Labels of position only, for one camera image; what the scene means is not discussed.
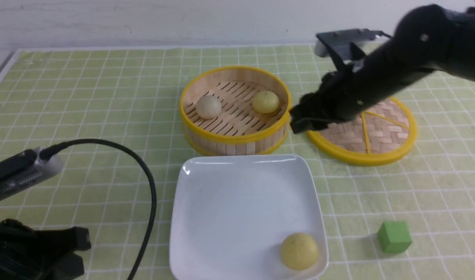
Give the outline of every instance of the table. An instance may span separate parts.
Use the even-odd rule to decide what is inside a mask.
[[[377,45],[369,44],[368,48]],[[172,49],[28,50],[0,83],[0,160],[24,148],[104,138],[135,150],[156,180],[155,229],[137,279],[170,280],[168,243],[177,176],[199,156],[177,109],[184,86],[218,66],[245,64],[278,75],[296,103],[334,66],[310,45]],[[435,73],[396,96],[414,114],[419,138],[405,158],[356,167],[321,153],[304,135],[277,150],[304,157],[325,220],[330,264],[321,280],[475,280],[475,83]],[[35,229],[87,227],[81,279],[125,279],[145,233],[147,180],[136,163],[94,145],[60,154],[58,176],[0,203],[0,220]],[[385,255],[374,236],[405,220],[414,240]]]

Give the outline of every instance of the steamer basket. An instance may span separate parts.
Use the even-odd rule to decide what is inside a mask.
[[[262,90],[279,97],[279,108],[271,114],[257,113],[251,105]],[[205,95],[222,104],[216,119],[202,119],[196,113],[196,102]],[[283,82],[248,66],[222,67],[198,76],[184,89],[179,103],[189,144],[206,156],[271,153],[287,136],[290,107],[291,94]]]

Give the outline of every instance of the green block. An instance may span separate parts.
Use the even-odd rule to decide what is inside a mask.
[[[388,254],[403,253],[412,244],[407,223],[405,221],[386,221],[377,232],[381,250]]]

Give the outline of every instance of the square plate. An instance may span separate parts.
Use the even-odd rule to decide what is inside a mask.
[[[319,245],[316,264],[286,268],[280,244],[305,232]],[[310,169],[295,155],[209,156],[181,168],[170,231],[178,280],[307,280],[328,265],[319,199]]]

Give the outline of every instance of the bamboo steamer lid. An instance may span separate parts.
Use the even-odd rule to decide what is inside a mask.
[[[307,136],[326,154],[351,165],[387,165],[403,158],[417,138],[417,124],[407,107],[389,98],[352,122],[330,124]]]

